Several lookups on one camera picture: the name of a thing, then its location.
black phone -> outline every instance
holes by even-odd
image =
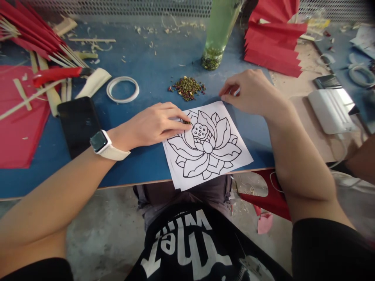
[[[82,97],[57,106],[70,157],[74,159],[90,146],[90,138],[100,129],[91,98]]]

black t-shirt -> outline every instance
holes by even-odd
[[[325,219],[293,227],[295,280],[375,280],[375,253],[358,232]],[[1,279],[73,280],[60,258],[38,261]],[[217,210],[173,205],[149,227],[132,280],[292,280],[292,277]]]

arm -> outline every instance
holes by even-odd
[[[129,151],[172,137],[191,125],[171,103],[157,104],[108,131],[113,146]],[[65,258],[66,229],[116,161],[87,149],[35,188],[0,220],[0,278],[30,263]]]
[[[293,105],[282,97],[260,69],[230,77],[219,95],[238,109],[265,118],[277,177],[293,223],[315,217],[354,228],[337,201],[334,179]]]

lotus drawing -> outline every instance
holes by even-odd
[[[230,132],[227,118],[220,119],[217,113],[211,117],[203,111],[189,111],[193,128],[189,132],[168,139],[168,143],[179,155],[176,164],[184,169],[183,177],[202,175],[206,180],[219,175],[223,168],[233,167],[232,161],[241,154],[236,145],[237,136]]]

coloring page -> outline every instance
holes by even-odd
[[[193,128],[163,141],[176,189],[187,190],[253,162],[222,101],[184,113]]]

